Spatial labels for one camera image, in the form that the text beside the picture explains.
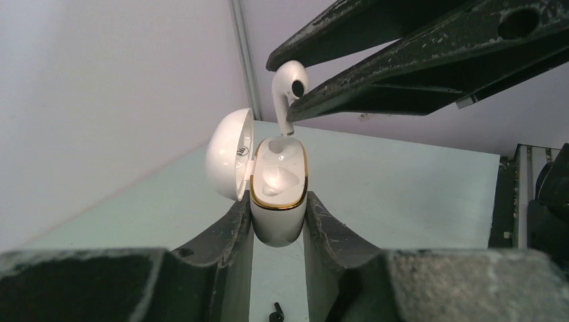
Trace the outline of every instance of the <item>case lid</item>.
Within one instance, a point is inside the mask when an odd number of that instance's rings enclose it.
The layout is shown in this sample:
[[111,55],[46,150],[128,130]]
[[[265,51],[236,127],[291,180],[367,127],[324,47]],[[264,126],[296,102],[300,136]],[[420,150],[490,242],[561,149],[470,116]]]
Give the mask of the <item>case lid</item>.
[[205,171],[211,185],[225,198],[241,201],[254,161],[253,112],[240,109],[225,116],[209,141]]

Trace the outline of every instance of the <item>white wall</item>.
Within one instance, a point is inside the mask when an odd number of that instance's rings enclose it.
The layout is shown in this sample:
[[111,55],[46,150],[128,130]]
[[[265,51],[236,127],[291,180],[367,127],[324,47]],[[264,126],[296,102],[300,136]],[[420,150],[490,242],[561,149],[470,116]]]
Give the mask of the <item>white wall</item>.
[[227,1],[0,2],[0,250],[205,143],[247,106]]
[[[265,69],[268,55],[333,0],[243,1],[263,117],[276,121],[270,96],[272,73]],[[311,88],[380,48],[308,68]],[[569,140],[567,89],[569,64],[462,110],[451,104],[424,117],[379,115],[363,123],[359,114],[340,113],[297,124],[511,156],[518,143],[560,147]]]

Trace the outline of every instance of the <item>white earbud case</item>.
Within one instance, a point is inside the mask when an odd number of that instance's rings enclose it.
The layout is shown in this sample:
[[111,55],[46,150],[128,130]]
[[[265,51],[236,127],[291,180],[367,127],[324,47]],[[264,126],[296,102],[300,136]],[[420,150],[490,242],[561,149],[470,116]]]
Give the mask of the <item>white earbud case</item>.
[[207,148],[207,177],[219,194],[235,201],[241,201],[249,181],[255,234],[269,246],[287,246],[304,222],[306,151],[299,140],[280,136],[266,138],[253,153],[253,135],[251,109],[227,115]]

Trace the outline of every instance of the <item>white earbud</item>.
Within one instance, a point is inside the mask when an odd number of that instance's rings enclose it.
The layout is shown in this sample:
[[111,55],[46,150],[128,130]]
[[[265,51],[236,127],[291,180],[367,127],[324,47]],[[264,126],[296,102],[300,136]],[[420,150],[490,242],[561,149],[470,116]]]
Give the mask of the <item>white earbud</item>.
[[295,101],[308,90],[308,74],[300,62],[291,60],[276,70],[272,78],[272,102],[278,128],[283,136],[291,136],[295,132],[292,123],[287,121],[289,99]]

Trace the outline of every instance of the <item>black earbud tip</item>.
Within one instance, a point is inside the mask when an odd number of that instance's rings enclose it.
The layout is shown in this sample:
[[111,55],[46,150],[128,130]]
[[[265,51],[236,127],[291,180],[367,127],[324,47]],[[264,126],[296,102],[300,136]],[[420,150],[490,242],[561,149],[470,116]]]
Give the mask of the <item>black earbud tip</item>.
[[293,82],[293,94],[296,97],[302,97],[304,95],[304,85],[302,85],[301,81],[295,80]]

